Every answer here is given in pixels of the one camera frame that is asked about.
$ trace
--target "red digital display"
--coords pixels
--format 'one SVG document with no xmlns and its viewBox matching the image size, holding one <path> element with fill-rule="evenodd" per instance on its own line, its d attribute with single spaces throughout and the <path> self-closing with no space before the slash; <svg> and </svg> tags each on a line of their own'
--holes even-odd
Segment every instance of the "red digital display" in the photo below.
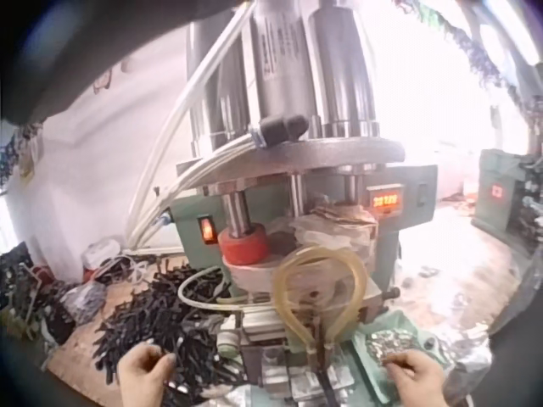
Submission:
<svg viewBox="0 0 543 407">
<path fill-rule="evenodd" d="M 369 209 L 378 218 L 397 216 L 403 210 L 403 186 L 401 184 L 369 187 Z"/>
<path fill-rule="evenodd" d="M 373 197 L 372 206 L 373 208 L 389 208 L 394 207 L 400 203 L 400 194 L 398 193 L 387 193 L 379 194 Z"/>
</svg>

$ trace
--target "human hand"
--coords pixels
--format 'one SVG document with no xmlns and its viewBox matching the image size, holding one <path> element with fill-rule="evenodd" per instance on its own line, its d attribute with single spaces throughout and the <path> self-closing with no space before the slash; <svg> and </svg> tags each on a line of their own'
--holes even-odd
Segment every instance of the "human hand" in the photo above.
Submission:
<svg viewBox="0 0 543 407">
<path fill-rule="evenodd" d="M 383 364 L 404 407 L 446 407 L 442 390 L 445 373 L 427 354 L 414 349 L 389 354 Z"/>
<path fill-rule="evenodd" d="M 119 361 L 117 372 L 124 407 L 160 407 L 164 381 L 176 367 L 176 356 L 156 345 L 139 343 Z"/>
</svg>

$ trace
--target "table surface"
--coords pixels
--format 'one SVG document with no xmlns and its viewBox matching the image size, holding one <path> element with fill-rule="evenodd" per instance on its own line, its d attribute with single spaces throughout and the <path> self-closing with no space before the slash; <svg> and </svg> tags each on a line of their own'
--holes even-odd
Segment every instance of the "table surface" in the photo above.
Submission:
<svg viewBox="0 0 543 407">
<path fill-rule="evenodd" d="M 403 259 L 395 285 L 402 294 L 393 308 L 402 309 L 420 328 L 490 324 L 518 286 L 509 248 L 471 226 L 470 218 L 450 205 L 438 209 L 434 221 L 403 231 L 401 244 Z M 170 268 L 183 261 L 171 259 Z M 421 270 L 437 274 L 424 278 L 418 274 Z M 149 267 L 148 275 L 155 271 L 156 266 Z M 146 286 L 127 282 L 110 286 L 102 312 L 74 331 L 49 360 L 48 369 L 97 404 L 121 407 L 118 385 L 106 386 L 105 372 L 94 367 L 92 343 L 102 335 L 95 331 L 115 306 L 129 301 L 133 288 L 138 292 Z"/>
</svg>

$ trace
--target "yellow tube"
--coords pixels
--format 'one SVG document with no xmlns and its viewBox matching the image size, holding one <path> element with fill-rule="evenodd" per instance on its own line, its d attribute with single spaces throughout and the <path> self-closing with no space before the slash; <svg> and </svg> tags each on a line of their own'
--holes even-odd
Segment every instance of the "yellow tube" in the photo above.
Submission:
<svg viewBox="0 0 543 407">
<path fill-rule="evenodd" d="M 320 246 L 301 248 L 287 256 L 274 272 L 272 297 L 277 313 L 285 325 L 304 343 L 308 352 L 316 349 L 315 338 L 311 332 L 294 316 L 288 306 L 287 280 L 300 272 L 298 266 L 322 259 L 336 259 L 349 267 L 354 277 L 353 295 L 339 318 L 330 326 L 325 335 L 326 344 L 333 344 L 337 336 L 350 321 L 358 316 L 367 285 L 367 271 L 360 258 L 346 249 L 331 250 Z"/>
</svg>

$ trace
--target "hanging decoration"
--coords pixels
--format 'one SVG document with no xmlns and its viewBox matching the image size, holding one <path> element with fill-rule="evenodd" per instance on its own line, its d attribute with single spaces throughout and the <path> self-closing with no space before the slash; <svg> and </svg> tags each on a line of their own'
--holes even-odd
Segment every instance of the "hanging decoration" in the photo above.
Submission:
<svg viewBox="0 0 543 407">
<path fill-rule="evenodd" d="M 25 167 L 22 172 L 26 174 L 33 171 L 34 162 L 30 154 L 30 145 L 35 141 L 33 139 L 42 134 L 43 121 L 19 127 L 9 143 L 0 148 L 0 189 L 6 185 L 14 172 L 14 167 L 21 164 L 21 160 Z"/>
<path fill-rule="evenodd" d="M 419 0 L 392 0 L 396 7 L 405 14 L 416 16 L 428 27 L 441 32 L 445 39 L 452 40 L 467 56 L 470 68 L 473 73 L 479 76 L 479 82 L 485 89 L 491 86 L 504 89 L 512 102 L 520 111 L 524 120 L 529 126 L 530 137 L 543 142 L 541 130 L 543 130 L 543 99 L 532 98 L 523 101 L 518 89 L 510 84 L 500 73 L 498 68 L 490 59 L 484 48 L 473 41 L 467 33 L 452 25 L 443 15 L 434 9 L 420 3 Z"/>
</svg>

